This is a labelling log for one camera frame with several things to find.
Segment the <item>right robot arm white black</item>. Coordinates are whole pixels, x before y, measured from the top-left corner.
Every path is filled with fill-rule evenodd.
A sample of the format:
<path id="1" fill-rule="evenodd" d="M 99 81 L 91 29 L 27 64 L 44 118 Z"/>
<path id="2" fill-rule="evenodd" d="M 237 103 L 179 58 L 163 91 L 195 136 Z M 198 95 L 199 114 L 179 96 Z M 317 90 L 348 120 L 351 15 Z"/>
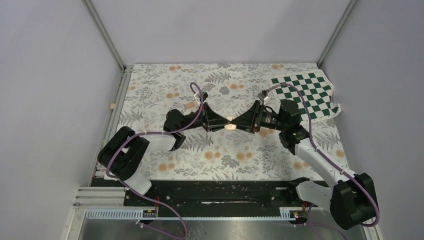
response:
<path id="1" fill-rule="evenodd" d="M 262 128 L 279 131 L 284 148 L 308 163 L 326 182 L 327 186 L 301 177 L 294 188 L 287 191 L 287 201 L 299 206 L 304 201 L 330 212 L 333 220 L 344 230 L 380 217 L 375 186 L 366 174 L 357 174 L 331 160 L 313 141 L 311 133 L 301 125 L 298 103 L 284 100 L 278 112 L 267 110 L 259 100 L 245 113 L 234 118 L 231 124 L 238 130 L 257 133 Z"/>

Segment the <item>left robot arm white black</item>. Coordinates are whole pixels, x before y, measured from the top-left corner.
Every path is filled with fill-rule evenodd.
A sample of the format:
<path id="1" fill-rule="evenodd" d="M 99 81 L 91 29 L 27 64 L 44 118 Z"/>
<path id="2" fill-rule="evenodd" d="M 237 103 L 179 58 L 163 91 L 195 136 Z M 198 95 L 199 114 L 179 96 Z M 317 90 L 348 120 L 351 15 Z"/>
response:
<path id="1" fill-rule="evenodd" d="M 108 177 L 122 181 L 136 191 L 136 199 L 144 206 L 152 204 L 155 192 L 152 183 L 139 170 L 142 158 L 151 152 L 171 152 L 179 149 L 186 137 L 184 130 L 204 128 L 207 132 L 223 129 L 230 120 L 214 112 L 207 103 L 197 112 L 184 115 L 177 109 L 166 114 L 164 132 L 136 133 L 128 126 L 121 127 L 97 155 Z"/>

